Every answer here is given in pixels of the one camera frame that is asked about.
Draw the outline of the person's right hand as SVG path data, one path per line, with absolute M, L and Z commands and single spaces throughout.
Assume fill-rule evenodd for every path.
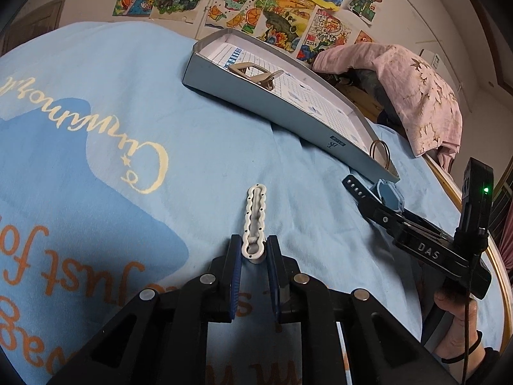
M 442 359 L 454 359 L 465 351 L 465 338 L 468 338 L 468 348 L 478 342 L 477 303 L 472 298 L 466 303 L 459 303 L 442 291 L 436 292 L 434 301 L 439 309 L 453 316 L 450 328 L 437 345 L 435 354 Z

